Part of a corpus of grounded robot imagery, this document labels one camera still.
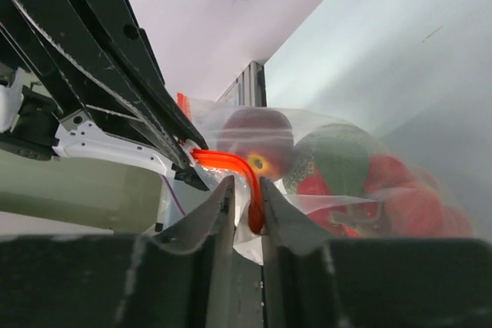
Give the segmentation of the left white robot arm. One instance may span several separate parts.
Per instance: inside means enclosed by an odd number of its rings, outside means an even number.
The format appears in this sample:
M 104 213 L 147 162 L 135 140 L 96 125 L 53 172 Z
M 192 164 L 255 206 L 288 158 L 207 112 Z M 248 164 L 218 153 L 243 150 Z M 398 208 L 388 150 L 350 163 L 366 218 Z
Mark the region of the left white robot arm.
M 1 0 L 1 232 L 144 230 L 204 138 L 129 0 Z

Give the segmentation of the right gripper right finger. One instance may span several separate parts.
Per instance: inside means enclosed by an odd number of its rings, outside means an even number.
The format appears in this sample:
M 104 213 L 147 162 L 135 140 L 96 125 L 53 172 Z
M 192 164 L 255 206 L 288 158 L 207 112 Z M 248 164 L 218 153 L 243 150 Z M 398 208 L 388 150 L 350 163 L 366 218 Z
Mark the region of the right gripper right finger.
M 489 327 L 491 245 L 478 239 L 344 239 L 261 180 L 270 327 Z

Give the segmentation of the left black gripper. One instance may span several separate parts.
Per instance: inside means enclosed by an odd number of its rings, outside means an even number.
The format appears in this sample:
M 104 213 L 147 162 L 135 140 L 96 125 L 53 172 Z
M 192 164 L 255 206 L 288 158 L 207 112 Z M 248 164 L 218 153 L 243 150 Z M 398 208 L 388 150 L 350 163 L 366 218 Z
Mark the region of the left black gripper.
M 1 147 L 37 161 L 191 164 L 205 139 L 165 88 L 129 0 L 1 0 Z

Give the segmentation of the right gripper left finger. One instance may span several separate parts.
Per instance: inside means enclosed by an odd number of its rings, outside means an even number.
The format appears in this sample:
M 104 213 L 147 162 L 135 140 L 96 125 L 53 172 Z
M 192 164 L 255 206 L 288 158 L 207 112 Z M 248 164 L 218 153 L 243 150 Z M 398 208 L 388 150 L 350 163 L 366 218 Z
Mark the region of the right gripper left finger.
M 154 236 L 1 239 L 3 327 L 213 327 L 227 320 L 234 178 Z

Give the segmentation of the clear zip top bag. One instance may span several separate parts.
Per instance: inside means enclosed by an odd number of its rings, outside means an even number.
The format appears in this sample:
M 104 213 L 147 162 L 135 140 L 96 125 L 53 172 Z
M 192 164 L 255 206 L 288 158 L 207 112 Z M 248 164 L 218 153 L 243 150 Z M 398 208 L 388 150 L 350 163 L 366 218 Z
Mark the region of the clear zip top bag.
M 210 149 L 245 161 L 335 237 L 473 237 L 439 181 L 357 125 L 306 110 L 247 107 L 178 94 Z

